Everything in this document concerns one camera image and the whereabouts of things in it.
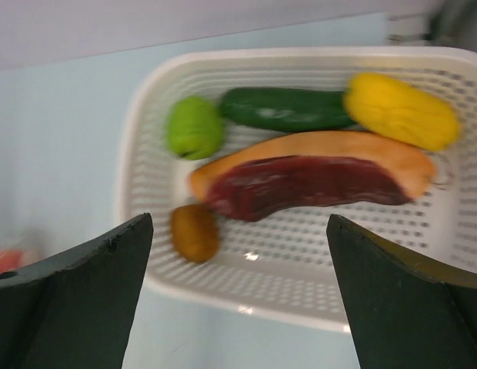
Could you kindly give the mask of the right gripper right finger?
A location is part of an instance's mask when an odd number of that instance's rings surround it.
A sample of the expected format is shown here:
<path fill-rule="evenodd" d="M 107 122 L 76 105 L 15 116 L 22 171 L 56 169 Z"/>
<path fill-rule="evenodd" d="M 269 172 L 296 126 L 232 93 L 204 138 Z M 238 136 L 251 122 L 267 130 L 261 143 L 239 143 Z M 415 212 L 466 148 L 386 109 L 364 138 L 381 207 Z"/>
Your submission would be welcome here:
<path fill-rule="evenodd" d="M 477 274 L 341 215 L 326 234 L 362 368 L 477 368 Z"/>

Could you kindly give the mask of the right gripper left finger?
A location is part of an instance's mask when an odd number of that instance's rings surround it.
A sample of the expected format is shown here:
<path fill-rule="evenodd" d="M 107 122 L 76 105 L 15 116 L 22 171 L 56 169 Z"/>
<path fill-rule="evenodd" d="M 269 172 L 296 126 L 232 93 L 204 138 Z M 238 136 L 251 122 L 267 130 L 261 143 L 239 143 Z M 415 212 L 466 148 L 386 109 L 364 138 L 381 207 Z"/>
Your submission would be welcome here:
<path fill-rule="evenodd" d="M 0 368 L 120 368 L 152 246 L 148 213 L 0 274 Z"/>

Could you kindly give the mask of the green toy apple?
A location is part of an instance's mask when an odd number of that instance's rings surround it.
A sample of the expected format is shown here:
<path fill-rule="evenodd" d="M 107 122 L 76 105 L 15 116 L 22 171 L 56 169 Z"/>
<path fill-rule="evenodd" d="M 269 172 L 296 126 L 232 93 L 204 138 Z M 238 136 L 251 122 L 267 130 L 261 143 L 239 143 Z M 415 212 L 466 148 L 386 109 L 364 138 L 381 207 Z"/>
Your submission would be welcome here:
<path fill-rule="evenodd" d="M 225 123 L 210 101 L 192 95 L 177 101 L 167 122 L 168 148 L 177 157 L 200 160 L 216 153 L 225 139 Z"/>

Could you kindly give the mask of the clear zip top bag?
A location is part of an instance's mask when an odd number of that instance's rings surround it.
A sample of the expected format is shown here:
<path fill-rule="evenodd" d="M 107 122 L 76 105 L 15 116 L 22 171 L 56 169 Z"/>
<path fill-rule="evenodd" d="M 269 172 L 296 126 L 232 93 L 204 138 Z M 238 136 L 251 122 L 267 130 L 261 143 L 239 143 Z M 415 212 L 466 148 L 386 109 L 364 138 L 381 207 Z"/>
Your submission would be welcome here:
<path fill-rule="evenodd" d="M 45 256 L 44 237 L 27 230 L 0 241 L 0 274 L 34 264 Z"/>

